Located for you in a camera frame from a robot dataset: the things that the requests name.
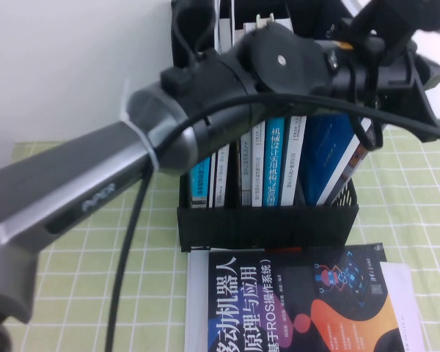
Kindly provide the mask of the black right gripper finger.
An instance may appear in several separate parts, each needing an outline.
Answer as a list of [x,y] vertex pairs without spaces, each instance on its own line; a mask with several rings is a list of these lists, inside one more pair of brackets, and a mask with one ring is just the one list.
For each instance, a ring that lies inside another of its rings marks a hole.
[[357,26],[404,23],[410,28],[440,28],[440,1],[369,1],[355,17]]
[[440,9],[363,9],[355,17],[355,27],[385,43],[407,43],[417,30],[440,31]]

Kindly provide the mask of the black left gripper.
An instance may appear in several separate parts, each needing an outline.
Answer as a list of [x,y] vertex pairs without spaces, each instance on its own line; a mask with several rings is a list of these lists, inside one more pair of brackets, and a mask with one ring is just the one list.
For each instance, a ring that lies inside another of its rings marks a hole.
[[420,125],[414,130],[421,142],[439,137],[440,118],[426,92],[440,84],[440,64],[415,52],[404,51],[392,62],[384,60],[386,45],[381,38],[351,42],[313,40],[322,53],[324,72],[312,95],[336,99],[374,99],[408,95],[406,116]]

